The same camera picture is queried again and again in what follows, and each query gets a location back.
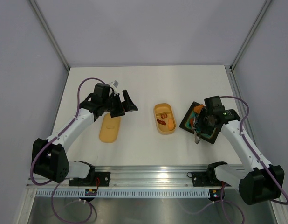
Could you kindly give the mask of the metal tongs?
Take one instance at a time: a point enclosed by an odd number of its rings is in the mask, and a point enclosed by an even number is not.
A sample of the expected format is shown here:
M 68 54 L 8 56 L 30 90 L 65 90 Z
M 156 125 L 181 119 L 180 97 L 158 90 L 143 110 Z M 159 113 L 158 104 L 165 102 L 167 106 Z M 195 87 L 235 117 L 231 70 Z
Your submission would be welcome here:
M 201 131 L 199 128 L 196 127 L 196 125 L 193 125 L 193 131 L 194 131 L 194 141 L 196 144 L 199 144 L 200 139 L 201 139 Z

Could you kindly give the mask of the pale orange food piece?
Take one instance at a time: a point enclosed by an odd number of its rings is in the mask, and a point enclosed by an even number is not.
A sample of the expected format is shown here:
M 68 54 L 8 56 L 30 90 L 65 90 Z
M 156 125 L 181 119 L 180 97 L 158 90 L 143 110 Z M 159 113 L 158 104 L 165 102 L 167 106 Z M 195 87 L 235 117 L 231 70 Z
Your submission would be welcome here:
M 172 119 L 172 118 L 169 118 L 169 119 L 168 119 L 168 129 L 169 129 L 169 131 L 173 130 L 174 127 L 175 127 L 175 125 L 174 125 L 173 119 Z

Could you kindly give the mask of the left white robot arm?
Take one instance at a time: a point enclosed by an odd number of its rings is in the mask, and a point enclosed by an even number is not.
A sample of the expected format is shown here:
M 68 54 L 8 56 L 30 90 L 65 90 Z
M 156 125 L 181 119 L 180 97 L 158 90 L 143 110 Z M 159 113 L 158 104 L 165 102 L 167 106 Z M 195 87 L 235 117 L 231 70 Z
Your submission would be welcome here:
M 90 171 L 92 165 L 83 161 L 69 161 L 67 151 L 81 133 L 105 112 L 115 118 L 138 110 L 127 90 L 122 91 L 124 101 L 121 101 L 115 89 L 113 85 L 96 84 L 93 92 L 78 102 L 75 115 L 61 130 L 44 140 L 38 138 L 33 143 L 30 179 L 35 185 L 40 185 L 34 179 L 35 174 L 48 182 L 61 183 L 74 178 L 79 178 L 86 186 L 95 182 L 96 175 Z

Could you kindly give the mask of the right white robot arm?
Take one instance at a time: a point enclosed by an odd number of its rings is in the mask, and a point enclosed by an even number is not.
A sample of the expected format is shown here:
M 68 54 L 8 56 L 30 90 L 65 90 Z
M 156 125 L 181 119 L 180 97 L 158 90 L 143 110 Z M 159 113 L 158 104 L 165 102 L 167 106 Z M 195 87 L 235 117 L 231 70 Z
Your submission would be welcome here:
M 200 139 L 214 144 L 221 133 L 229 141 L 239 157 L 244 171 L 238 171 L 224 163 L 211 164 L 212 170 L 206 174 L 212 185 L 224 182 L 239 191 L 243 201 L 248 205 L 264 201 L 278 201 L 285 195 L 282 188 L 284 170 L 274 166 L 259 151 L 257 146 L 243 128 L 243 119 L 234 109 L 225 109 L 220 96 L 205 99 L 205 103 L 193 109 L 193 130 L 195 141 Z

